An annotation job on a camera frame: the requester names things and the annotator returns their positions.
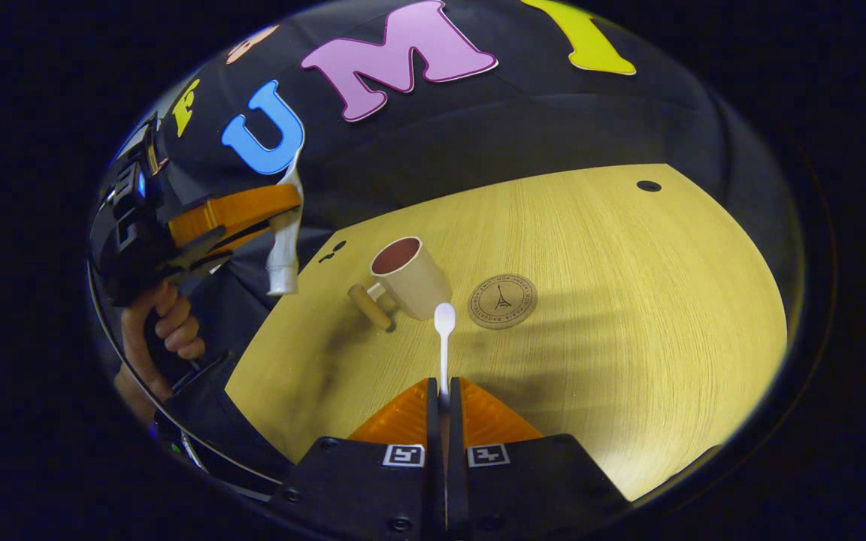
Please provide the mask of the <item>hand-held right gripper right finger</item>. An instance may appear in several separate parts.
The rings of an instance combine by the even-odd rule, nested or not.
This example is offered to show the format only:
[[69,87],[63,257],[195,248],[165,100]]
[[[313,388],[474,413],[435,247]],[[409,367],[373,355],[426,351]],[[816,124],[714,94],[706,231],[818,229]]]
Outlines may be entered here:
[[472,445],[472,403],[450,383],[447,530],[605,530],[629,501],[571,434]]

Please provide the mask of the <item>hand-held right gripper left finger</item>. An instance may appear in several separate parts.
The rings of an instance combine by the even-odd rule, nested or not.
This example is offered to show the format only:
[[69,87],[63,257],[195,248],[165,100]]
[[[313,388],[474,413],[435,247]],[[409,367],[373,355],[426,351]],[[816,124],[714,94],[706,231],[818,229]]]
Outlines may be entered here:
[[367,439],[320,437],[274,492],[272,516],[306,540],[444,540],[446,466],[434,378],[372,418]]

